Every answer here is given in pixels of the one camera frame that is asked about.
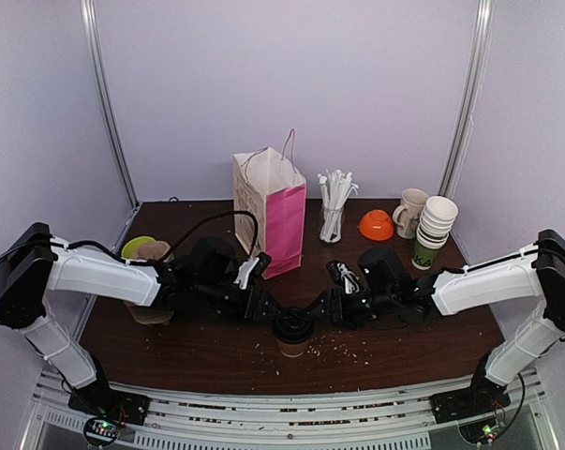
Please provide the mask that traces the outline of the stack of cardboard cup carriers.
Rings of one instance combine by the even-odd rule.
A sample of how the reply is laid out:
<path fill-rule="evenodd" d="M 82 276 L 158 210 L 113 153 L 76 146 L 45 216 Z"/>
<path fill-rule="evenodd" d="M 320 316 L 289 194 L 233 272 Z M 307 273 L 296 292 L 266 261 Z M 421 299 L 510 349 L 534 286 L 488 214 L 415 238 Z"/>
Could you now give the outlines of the stack of cardboard cup carriers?
<path fill-rule="evenodd" d="M 165 241 L 155 241 L 141 246 L 135 259 L 146 261 L 157 261 L 171 248 Z M 131 314 L 133 320 L 141 325 L 167 325 L 174 316 L 173 311 L 140 307 L 129 302 L 125 302 L 126 309 Z"/>

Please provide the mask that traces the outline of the single black cup lid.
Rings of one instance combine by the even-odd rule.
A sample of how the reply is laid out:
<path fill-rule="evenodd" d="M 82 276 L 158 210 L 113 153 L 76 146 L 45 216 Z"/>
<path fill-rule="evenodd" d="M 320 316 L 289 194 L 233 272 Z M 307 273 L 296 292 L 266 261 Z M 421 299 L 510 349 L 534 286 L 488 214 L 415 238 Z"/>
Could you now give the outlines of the single black cup lid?
<path fill-rule="evenodd" d="M 298 345 L 312 338 L 315 324 L 296 316 L 279 317 L 272 321 L 274 337 L 286 344 Z"/>

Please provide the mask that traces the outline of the single brown paper cup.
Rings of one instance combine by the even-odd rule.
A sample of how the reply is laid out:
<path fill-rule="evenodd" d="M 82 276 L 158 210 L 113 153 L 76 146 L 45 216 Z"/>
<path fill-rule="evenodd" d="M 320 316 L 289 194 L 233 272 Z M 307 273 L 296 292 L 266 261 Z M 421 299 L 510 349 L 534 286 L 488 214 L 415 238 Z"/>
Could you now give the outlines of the single brown paper cup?
<path fill-rule="evenodd" d="M 281 354 L 288 358 L 296 358 L 305 353 L 309 340 L 304 340 L 299 343 L 289 343 L 281 339 L 275 340 L 278 350 Z"/>

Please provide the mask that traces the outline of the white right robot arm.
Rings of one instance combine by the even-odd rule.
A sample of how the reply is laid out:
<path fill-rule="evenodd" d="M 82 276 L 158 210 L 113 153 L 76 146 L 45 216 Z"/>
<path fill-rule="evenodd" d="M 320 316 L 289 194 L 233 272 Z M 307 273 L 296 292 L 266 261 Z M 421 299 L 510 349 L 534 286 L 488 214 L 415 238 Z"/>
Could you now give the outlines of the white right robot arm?
<path fill-rule="evenodd" d="M 341 262 L 329 262 L 335 287 L 322 292 L 303 315 L 356 329 L 385 315 L 421 323 L 506 300 L 540 298 L 516 332 L 481 358 L 468 387 L 430 398 L 439 424 L 509 406 L 508 384 L 565 338 L 565 239 L 554 230 L 539 232 L 533 244 L 507 256 L 418 278 L 390 247 L 370 248 L 357 264 L 359 275 Z"/>

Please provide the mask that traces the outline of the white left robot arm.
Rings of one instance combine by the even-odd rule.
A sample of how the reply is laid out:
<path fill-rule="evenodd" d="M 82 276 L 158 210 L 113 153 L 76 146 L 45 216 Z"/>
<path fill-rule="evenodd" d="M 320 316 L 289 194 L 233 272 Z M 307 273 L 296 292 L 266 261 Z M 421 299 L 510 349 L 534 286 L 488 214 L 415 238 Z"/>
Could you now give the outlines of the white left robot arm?
<path fill-rule="evenodd" d="M 204 309 L 259 323 L 286 311 L 254 284 L 270 261 L 261 253 L 238 262 L 234 249 L 217 238 L 200 239 L 178 258 L 125 259 L 95 241 L 69 243 L 37 222 L 0 255 L 0 325 L 19 331 L 57 370 L 70 408 L 109 424 L 141 425 L 149 398 L 111 388 L 98 359 L 55 319 L 46 292 L 103 296 L 146 309 Z"/>

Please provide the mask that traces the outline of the stack of paper cups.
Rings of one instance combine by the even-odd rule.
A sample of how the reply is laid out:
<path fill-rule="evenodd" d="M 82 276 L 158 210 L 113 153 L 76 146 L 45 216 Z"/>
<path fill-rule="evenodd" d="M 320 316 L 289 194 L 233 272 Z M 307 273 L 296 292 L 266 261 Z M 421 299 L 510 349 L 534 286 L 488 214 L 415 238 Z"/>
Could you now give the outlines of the stack of paper cups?
<path fill-rule="evenodd" d="M 448 241 L 458 213 L 457 205 L 446 197 L 432 196 L 426 200 L 411 257 L 414 267 L 423 271 L 432 267 L 439 251 Z"/>

